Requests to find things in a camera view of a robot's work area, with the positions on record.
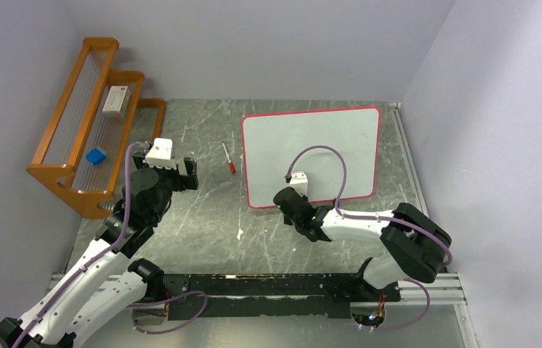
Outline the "red capped whiteboard marker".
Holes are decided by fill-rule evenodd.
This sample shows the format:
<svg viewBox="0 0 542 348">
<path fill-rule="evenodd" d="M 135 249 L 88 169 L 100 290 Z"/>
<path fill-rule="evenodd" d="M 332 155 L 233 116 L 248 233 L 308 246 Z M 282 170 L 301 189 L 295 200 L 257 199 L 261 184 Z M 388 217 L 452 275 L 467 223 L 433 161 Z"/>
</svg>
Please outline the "red capped whiteboard marker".
<svg viewBox="0 0 542 348">
<path fill-rule="evenodd" d="M 232 174 L 236 174 L 236 168 L 235 168 L 235 165 L 231 159 L 231 156 L 230 156 L 230 151 L 228 150 L 228 147 L 227 147 L 227 144 L 223 141 L 222 143 L 222 148 L 223 148 L 223 151 L 225 153 L 225 157 L 226 157 L 226 160 L 227 160 L 227 163 L 228 163 L 228 167 L 230 168 L 230 172 Z"/>
</svg>

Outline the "red framed whiteboard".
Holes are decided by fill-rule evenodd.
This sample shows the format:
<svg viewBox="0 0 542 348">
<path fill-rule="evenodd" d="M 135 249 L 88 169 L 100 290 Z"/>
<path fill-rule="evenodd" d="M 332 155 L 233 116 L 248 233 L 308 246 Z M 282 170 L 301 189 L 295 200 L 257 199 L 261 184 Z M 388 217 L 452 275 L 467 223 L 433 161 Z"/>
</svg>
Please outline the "red framed whiteboard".
<svg viewBox="0 0 542 348">
<path fill-rule="evenodd" d="M 311 202 L 372 196 L 382 112 L 349 107 L 248 115 L 241 122 L 248 205 L 273 207 L 285 174 L 304 171 Z"/>
</svg>

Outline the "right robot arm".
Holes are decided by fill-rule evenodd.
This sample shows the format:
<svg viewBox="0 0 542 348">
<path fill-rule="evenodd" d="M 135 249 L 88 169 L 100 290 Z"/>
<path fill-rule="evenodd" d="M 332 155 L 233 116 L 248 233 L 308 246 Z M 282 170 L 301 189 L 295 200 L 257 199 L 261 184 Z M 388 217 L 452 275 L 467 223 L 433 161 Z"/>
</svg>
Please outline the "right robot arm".
<svg viewBox="0 0 542 348">
<path fill-rule="evenodd" d="M 385 247 L 383 256 L 364 262 L 354 282 L 355 292 L 364 300 L 405 278 L 432 283 L 452 261 L 451 237 L 412 204 L 383 212 L 315 207 L 291 187 L 276 193 L 273 202 L 285 224 L 312 242 L 352 240 Z"/>
</svg>

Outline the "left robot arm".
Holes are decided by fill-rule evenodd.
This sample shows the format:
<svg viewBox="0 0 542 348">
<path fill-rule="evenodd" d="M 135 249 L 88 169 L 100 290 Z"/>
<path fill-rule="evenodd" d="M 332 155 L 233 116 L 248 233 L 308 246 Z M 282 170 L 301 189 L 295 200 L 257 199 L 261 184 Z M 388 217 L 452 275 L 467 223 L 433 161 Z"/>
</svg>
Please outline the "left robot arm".
<svg viewBox="0 0 542 348">
<path fill-rule="evenodd" d="M 0 322 L 2 347 L 81 347 L 128 306 L 169 298 L 163 270 L 132 257 L 153 236 L 173 193 L 199 187 L 197 163 L 186 157 L 181 174 L 147 153 L 134 160 L 123 199 L 75 266 L 26 313 Z"/>
</svg>

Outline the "blue eraser on shelf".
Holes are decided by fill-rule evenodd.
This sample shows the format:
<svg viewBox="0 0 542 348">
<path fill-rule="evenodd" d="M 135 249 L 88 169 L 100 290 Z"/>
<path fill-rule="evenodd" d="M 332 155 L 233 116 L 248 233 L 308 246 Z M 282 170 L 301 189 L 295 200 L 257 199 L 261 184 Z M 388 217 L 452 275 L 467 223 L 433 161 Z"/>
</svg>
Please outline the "blue eraser on shelf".
<svg viewBox="0 0 542 348">
<path fill-rule="evenodd" d="M 86 155 L 86 161 L 93 166 L 100 165 L 106 159 L 107 152 L 100 147 L 92 148 Z"/>
</svg>

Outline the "orange wooden shelf rack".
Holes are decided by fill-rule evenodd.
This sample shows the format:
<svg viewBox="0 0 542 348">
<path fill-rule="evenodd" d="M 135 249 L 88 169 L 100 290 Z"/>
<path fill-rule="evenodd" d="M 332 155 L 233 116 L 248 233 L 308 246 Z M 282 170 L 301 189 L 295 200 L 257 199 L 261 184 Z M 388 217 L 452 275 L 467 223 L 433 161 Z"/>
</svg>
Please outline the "orange wooden shelf rack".
<svg viewBox="0 0 542 348">
<path fill-rule="evenodd" d="M 87 37 L 67 78 L 27 172 L 82 218 L 104 219 L 113 209 L 117 182 L 125 161 L 130 131 L 137 112 L 154 120 L 151 138 L 159 137 L 164 99 L 141 95 L 145 75 L 112 67 L 119 42 L 110 37 Z M 111 86 L 131 90 L 123 117 L 103 115 Z M 86 161 L 94 147 L 107 159 L 93 166 Z"/>
</svg>

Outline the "white red cardboard box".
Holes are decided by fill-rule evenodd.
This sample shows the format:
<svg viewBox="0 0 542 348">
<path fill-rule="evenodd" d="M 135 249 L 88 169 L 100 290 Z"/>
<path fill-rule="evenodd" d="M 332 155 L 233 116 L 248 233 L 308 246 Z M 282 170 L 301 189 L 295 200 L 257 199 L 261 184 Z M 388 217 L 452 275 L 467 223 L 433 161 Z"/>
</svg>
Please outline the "white red cardboard box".
<svg viewBox="0 0 542 348">
<path fill-rule="evenodd" d="M 103 115 L 123 117 L 128 108 L 130 92 L 128 86 L 111 86 L 102 109 Z"/>
</svg>

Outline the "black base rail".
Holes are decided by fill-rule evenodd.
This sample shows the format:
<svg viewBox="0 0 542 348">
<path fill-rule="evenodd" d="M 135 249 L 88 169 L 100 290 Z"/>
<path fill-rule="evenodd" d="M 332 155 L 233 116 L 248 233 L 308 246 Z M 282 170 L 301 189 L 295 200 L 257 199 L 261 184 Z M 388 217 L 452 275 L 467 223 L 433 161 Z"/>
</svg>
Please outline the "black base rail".
<svg viewBox="0 0 542 348">
<path fill-rule="evenodd" d="M 399 285 L 376 289 L 355 273 L 167 274 L 135 304 L 167 310 L 168 320 L 324 315 L 350 319 L 354 303 L 399 302 Z"/>
</svg>

